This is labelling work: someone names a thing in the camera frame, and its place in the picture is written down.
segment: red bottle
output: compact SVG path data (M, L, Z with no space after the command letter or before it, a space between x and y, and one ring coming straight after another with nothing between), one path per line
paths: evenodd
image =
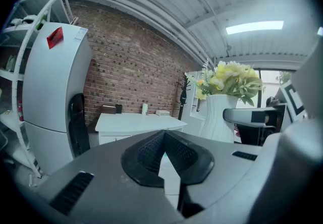
M22 115L22 101L18 102L18 116L20 121L24 121L24 116Z

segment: white desk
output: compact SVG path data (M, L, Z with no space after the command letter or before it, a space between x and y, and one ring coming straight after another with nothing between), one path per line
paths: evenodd
M99 132L99 145L156 130L182 131L185 122L173 117L133 113L101 114L95 130Z

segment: black container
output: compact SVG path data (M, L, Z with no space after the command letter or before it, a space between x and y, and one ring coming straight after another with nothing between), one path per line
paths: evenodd
M121 114L122 112L122 105L121 104L116 104L116 114Z

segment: light fixture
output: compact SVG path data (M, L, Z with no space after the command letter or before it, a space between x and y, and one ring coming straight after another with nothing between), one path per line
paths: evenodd
M323 36L323 27L319 27L317 34Z
M282 29L284 21L261 21L228 27L227 34L235 34L254 30Z

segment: ribbed vase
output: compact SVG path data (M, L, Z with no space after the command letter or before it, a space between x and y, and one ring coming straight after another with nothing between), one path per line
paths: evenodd
M238 98L229 95L210 95L206 97L207 117L201 137L222 142L234 142L234 124L223 119L223 110L236 108Z

